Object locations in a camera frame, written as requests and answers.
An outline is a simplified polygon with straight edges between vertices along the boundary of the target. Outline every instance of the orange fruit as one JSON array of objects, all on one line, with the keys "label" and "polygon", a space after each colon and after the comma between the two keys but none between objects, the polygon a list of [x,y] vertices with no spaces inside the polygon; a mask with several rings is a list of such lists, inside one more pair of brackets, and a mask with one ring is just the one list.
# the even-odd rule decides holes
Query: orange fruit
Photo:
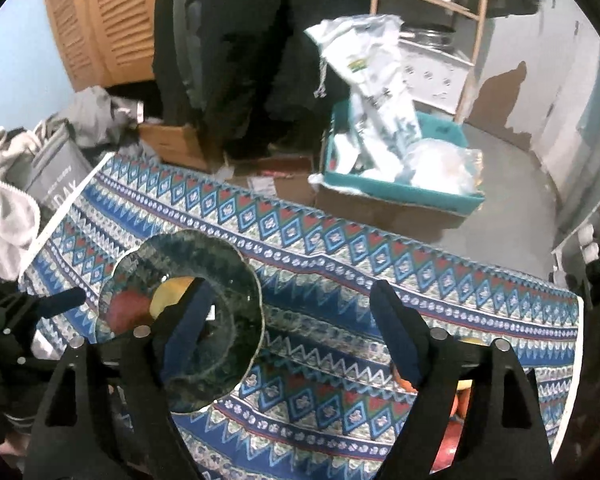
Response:
[{"label": "orange fruit", "polygon": [[397,382],[398,384],[400,384],[400,387],[402,387],[405,391],[407,391],[407,393],[410,394],[416,394],[418,391],[411,385],[411,383],[405,379],[403,379],[402,377],[400,377],[400,374],[398,373],[398,368],[395,367],[395,365],[393,363],[391,363],[391,370],[394,374],[394,381]]},{"label": "orange fruit", "polygon": [[149,307],[151,317],[156,319],[165,308],[178,303],[193,280],[194,278],[189,276],[182,276],[180,278],[171,278],[161,283],[155,289],[154,296],[151,299]]},{"label": "orange fruit", "polygon": [[452,416],[454,416],[456,414],[457,410],[458,410],[458,396],[454,395],[454,404],[451,407],[451,414],[449,415],[449,417],[451,418]]},{"label": "orange fruit", "polygon": [[469,410],[469,398],[471,397],[471,388],[462,390],[458,393],[458,415],[466,418],[466,412]]}]

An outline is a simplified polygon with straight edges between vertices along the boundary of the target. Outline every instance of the glass bowl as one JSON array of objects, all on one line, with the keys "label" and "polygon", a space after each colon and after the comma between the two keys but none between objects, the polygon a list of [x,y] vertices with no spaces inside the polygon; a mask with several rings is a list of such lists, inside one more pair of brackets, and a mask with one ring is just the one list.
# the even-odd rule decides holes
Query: glass bowl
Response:
[{"label": "glass bowl", "polygon": [[[250,370],[264,338],[262,292],[254,270],[231,244],[184,230],[149,238],[117,263],[100,293],[96,341],[115,336],[106,319],[117,294],[134,291],[151,298],[161,283],[183,276],[203,278],[212,287],[215,319],[206,321],[187,364],[164,384],[174,413],[195,412],[230,393]],[[172,338],[167,346],[175,344]]]}]

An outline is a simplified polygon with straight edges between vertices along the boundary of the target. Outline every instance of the floor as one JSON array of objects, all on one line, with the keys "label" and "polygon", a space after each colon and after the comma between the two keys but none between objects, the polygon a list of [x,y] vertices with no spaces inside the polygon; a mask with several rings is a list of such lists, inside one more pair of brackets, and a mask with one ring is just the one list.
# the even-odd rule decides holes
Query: floor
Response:
[{"label": "floor", "polygon": [[549,180],[515,146],[468,124],[464,134],[472,148],[483,152],[486,199],[460,227],[444,230],[435,245],[546,280],[553,270],[556,232],[555,196]]}]

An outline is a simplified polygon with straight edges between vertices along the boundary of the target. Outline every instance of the wooden door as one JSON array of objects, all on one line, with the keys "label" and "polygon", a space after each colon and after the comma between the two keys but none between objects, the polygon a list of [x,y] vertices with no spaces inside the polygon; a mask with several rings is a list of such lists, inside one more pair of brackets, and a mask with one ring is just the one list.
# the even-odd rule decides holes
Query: wooden door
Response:
[{"label": "wooden door", "polygon": [[155,0],[45,0],[76,91],[154,78]]}]

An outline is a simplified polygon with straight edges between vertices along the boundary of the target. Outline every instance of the patterned tablecloth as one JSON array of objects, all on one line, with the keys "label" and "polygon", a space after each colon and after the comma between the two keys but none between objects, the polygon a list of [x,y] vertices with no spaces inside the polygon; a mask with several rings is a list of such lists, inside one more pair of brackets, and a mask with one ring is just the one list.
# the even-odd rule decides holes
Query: patterned tablecloth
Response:
[{"label": "patterned tablecloth", "polygon": [[62,351],[94,341],[98,294],[125,251],[152,235],[199,229],[242,251],[262,284],[264,348],[243,384],[206,412],[175,415],[208,478],[371,478],[414,395],[392,380],[369,312],[376,278],[455,336],[509,340],[536,368],[549,441],[571,386],[576,296],[516,272],[469,262],[414,240],[256,196],[208,176],[111,158],[84,187],[24,272],[49,295],[72,286],[86,304],[42,320]]}]

